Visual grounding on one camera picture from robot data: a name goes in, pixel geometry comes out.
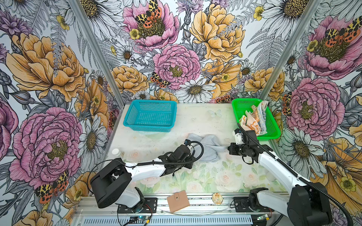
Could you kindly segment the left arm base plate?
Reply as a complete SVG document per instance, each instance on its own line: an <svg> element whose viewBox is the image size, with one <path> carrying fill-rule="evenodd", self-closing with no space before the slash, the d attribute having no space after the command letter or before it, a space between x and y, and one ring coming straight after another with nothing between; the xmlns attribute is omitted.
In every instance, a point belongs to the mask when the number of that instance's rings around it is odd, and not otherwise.
<svg viewBox="0 0 362 226"><path fill-rule="evenodd" d="M138 213L156 213L158 199L155 197L146 197L144 200L141 200L134 207L129 208L125 205L119 205L117 209L118 214L138 214Z"/></svg>

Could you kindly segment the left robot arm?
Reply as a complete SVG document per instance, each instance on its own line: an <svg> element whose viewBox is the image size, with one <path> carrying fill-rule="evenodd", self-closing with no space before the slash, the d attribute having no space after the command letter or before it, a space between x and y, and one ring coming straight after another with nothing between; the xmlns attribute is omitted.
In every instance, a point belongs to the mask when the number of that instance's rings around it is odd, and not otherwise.
<svg viewBox="0 0 362 226"><path fill-rule="evenodd" d="M115 158L90 179L91 191L98 208L103 209L112 204L125 206L133 213L138 213L146 206L146 200L137 187L131 183L147 178L158 178L174 173L182 168L191 169L199 156L192 144L196 141L186 140L173 152L166 152L158 158L143 163L125 163Z"/></svg>

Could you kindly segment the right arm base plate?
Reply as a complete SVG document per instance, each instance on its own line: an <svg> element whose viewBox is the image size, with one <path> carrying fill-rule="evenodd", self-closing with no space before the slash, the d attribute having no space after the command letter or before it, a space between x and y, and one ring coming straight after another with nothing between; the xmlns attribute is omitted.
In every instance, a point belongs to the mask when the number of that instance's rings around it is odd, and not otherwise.
<svg viewBox="0 0 362 226"><path fill-rule="evenodd" d="M251 200L246 196L233 197L231 207L235 209L236 212L273 212L267 207L261 206L256 203L255 200Z"/></svg>

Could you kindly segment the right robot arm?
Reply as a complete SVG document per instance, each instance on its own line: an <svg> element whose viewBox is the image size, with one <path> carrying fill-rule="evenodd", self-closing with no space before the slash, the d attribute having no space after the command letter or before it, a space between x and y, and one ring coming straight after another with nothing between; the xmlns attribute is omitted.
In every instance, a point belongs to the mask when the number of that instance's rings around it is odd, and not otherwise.
<svg viewBox="0 0 362 226"><path fill-rule="evenodd" d="M295 226L324 226L332 222L328 192L320 183L313 183L295 172L268 146L261 145L254 131L236 129L235 142L229 154L249 157L271 173L289 196L279 195L265 187L250 190L248 207L253 211L264 208L277 211Z"/></svg>

